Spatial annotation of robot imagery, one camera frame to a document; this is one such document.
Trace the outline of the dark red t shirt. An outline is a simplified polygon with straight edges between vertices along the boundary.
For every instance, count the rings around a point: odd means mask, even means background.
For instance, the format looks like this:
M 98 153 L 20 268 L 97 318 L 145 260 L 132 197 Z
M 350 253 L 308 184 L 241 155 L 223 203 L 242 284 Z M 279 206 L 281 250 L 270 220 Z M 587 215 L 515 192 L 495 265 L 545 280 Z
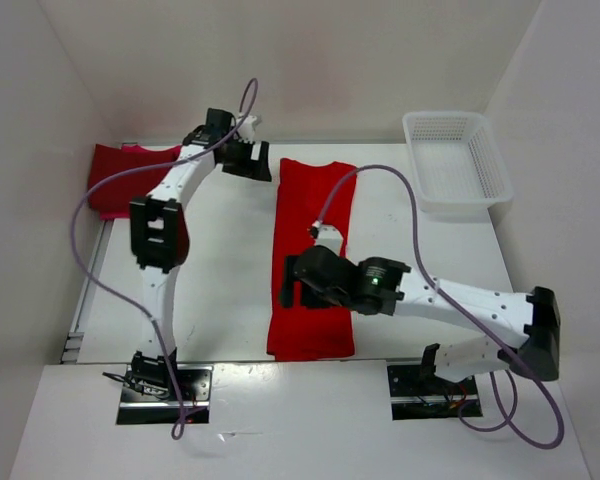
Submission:
M 180 150 L 180 146 L 165 150 L 149 150 L 139 145 L 114 148 L 96 144 L 87 189 L 121 172 L 154 164 L 172 164 L 178 159 Z M 168 168 L 161 168 L 116 178 L 90 194 L 87 200 L 88 206 L 102 219 L 128 218 L 130 202 L 150 192 L 167 172 Z

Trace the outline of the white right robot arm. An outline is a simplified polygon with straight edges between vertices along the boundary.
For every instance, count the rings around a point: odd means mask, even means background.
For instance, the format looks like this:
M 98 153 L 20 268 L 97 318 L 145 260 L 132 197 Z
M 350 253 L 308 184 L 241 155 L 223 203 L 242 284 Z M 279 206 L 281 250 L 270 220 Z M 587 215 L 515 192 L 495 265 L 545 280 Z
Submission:
M 544 287 L 503 293 L 448 280 L 427 281 L 410 266 L 370 257 L 359 263 L 325 246 L 284 260 L 279 301 L 309 309 L 343 307 L 361 315 L 434 320 L 478 332 L 472 340 L 425 347 L 418 380 L 430 393 L 499 370 L 542 382 L 559 377 L 560 315 Z

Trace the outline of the bright red t shirt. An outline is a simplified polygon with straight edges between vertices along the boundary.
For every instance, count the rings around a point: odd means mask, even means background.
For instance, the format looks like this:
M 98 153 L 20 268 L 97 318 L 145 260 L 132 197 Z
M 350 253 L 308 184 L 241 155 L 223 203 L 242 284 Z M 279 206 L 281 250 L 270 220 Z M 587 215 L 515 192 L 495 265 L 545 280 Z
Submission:
M 354 166 L 332 162 L 310 166 L 283 158 L 273 234 L 271 306 L 267 353 L 278 362 L 347 358 L 355 353 L 352 314 L 345 308 L 309 309 L 281 306 L 284 261 L 313 245 L 309 228 L 336 183 Z

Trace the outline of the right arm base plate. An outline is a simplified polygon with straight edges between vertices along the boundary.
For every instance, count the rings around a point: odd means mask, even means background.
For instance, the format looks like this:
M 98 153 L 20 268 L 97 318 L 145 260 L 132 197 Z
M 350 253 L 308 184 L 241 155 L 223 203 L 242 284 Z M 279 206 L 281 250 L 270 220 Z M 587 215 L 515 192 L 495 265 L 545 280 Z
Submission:
M 473 377 L 460 383 L 438 377 L 421 377 L 416 364 L 398 362 L 386 366 L 392 419 L 428 420 L 482 417 L 478 389 Z

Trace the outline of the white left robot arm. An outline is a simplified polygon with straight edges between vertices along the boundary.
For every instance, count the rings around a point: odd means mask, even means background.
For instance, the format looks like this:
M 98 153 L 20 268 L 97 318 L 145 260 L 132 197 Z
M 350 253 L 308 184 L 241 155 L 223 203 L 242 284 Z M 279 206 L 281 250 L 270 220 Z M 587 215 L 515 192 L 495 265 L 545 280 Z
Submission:
M 260 118 L 210 108 L 205 123 L 190 132 L 179 156 L 156 187 L 130 203 L 131 251 L 142 278 L 142 306 L 149 332 L 131 361 L 127 381 L 156 399 L 179 387 L 173 310 L 177 276 L 190 249 L 185 210 L 196 190 L 217 167 L 224 173 L 270 182 L 268 142 L 257 142 Z

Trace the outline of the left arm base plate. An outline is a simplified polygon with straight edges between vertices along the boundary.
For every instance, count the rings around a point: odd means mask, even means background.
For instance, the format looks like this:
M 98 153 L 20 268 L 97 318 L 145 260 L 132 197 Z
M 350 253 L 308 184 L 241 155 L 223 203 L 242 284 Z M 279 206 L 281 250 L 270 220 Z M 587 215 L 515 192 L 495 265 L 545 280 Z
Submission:
M 212 373 L 211 366 L 203 365 L 180 365 L 176 372 L 187 425 L 209 423 Z M 122 382 L 117 425 L 174 424 L 178 420 L 179 403 L 174 392 L 130 377 L 130 367 L 124 377 L 115 375 Z

